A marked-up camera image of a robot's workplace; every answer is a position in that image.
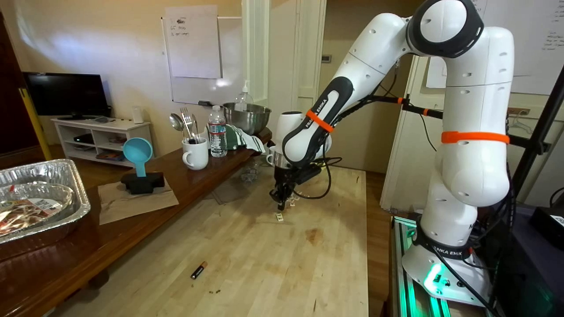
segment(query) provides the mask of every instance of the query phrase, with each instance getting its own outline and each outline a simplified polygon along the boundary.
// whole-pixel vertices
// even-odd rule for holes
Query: wooden table
[[[271,167],[251,161],[126,260],[98,292],[80,292],[58,317],[368,315],[364,172],[331,168],[322,198],[276,212]],[[297,186],[315,195],[320,172]]]
[[[52,246],[0,262],[0,315],[42,315],[88,281],[102,283],[103,270],[110,263],[188,211],[250,161],[253,153],[229,151],[227,156],[213,158],[197,172],[188,170],[179,156],[176,149],[151,160],[146,167],[151,172],[163,172],[177,197],[177,205],[98,225],[98,197],[88,191],[91,212],[66,237]]]

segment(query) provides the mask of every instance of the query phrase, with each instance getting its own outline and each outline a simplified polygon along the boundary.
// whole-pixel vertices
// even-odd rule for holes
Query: mug
[[[209,161],[207,156],[207,142],[204,138],[193,138],[193,137],[184,137],[181,140],[181,161],[192,168],[192,170],[199,170],[204,168]]]

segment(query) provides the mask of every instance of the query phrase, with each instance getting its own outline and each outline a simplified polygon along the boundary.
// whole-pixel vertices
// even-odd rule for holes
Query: shelf
[[[130,121],[109,121],[98,123],[91,119],[52,119],[65,156],[93,160],[102,163],[126,165],[130,161],[123,158],[123,142],[130,137],[149,137],[149,123],[130,123]],[[89,142],[73,140],[79,135],[91,135]]]

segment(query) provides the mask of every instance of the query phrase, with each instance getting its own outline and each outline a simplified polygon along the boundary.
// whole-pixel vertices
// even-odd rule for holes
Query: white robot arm
[[[482,26],[470,0],[426,0],[410,17],[375,15],[313,107],[304,116],[280,116],[273,135],[278,160],[271,197],[283,209],[294,184],[318,172],[313,161],[325,151],[334,124],[362,105],[362,98],[403,54],[442,56],[447,79],[442,145],[415,244],[401,263],[410,278],[437,297],[484,304],[488,276],[465,263],[472,256],[466,239],[475,207],[498,202],[509,188],[503,123],[512,77],[512,35],[503,27]],[[452,286],[438,292],[424,279],[431,265],[440,262],[454,272],[442,274]]]

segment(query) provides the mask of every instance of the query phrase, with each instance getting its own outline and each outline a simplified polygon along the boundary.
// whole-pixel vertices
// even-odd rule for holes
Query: television
[[[84,119],[110,116],[98,73],[22,71],[38,116]]]

